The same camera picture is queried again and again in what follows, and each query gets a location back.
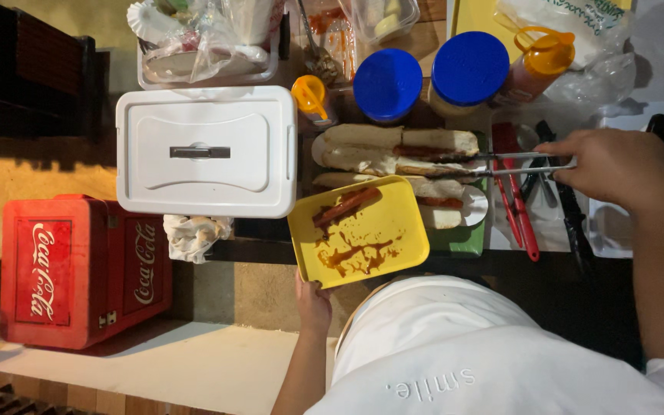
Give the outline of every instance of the towel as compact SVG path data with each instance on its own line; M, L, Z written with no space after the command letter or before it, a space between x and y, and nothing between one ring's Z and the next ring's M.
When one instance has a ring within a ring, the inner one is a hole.
M203 264L204 253L218 239L229 238L233 218L163 215L163 229L168 234L171 259Z

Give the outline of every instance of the green cutting board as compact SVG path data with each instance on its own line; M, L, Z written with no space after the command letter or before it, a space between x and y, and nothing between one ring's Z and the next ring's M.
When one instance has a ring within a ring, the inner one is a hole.
M478 137L478 146L490 148L485 134L473 131ZM488 179L480 179L469 183L479 188L488 197ZM452 229L429 229L429 249L433 251L452 252L452 256L460 258L478 258L483 253L483 236L485 234L485 219L472 226L458 226Z

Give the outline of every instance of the coca-cola logo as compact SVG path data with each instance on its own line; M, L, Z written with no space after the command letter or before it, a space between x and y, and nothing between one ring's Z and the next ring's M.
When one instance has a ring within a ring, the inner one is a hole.
M53 320L53 298L55 298L55 286L50 278L50 254L49 246L55 243L51 231L45 231L42 223L32 227L32 275L37 277L37 284L32 288L32 302L30 311L36 315L45 312Z
M155 262L155 228L149 224L135 225L137 237L135 238L135 254L140 260L140 288L135 289L135 298L141 304L153 302L153 263Z

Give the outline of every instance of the hot dog bun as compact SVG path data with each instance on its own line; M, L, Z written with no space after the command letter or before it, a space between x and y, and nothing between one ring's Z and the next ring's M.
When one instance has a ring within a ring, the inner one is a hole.
M472 155L478 152L478 140L470 131L404 130L364 124L342 124L329 128L321 136L325 150L323 167L339 168L363 174L437 175L468 172L458 163L435 164L394 154L397 146L441 148L443 153Z
M401 144L403 127L383 128L367 124L340 124L325 131L325 141L332 146L394 148Z
M470 131L443 129L404 130L402 146L442 148L447 153L472 156L477 154L478 138Z
M421 176L405 176L412 184L415 196L442 199L460 199L465 186L456 180L430 180ZM324 173L312 182L315 186L337 189L350 184L362 183L377 179L370 174L355 173ZM451 229L458 226L463 217L457 209L419 205L424 227L429 229Z
M326 167L377 176L395 174L397 159L398 156L389 148L327 146L322 154L322 162Z
M452 229L463 223L463 215L457 209L420 204L419 213L427 229Z

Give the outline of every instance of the sausage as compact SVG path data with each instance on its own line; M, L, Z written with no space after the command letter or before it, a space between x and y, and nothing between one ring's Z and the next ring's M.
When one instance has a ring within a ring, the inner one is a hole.
M463 207L463 202L452 197L423 197L417 196L417 203L425 206L435 206L440 208L453 208L460 209Z
M423 161L433 163L467 163L475 159L473 156L467 156L444 148L424 146L395 146L393 154L397 156L417 157Z
M346 212L357 208L368 200L381 195L378 188L364 188L360 191L352 191L342 195L340 203L335 204L328 211L324 212L318 219L314 220L315 227L324 227L333 219L344 215Z

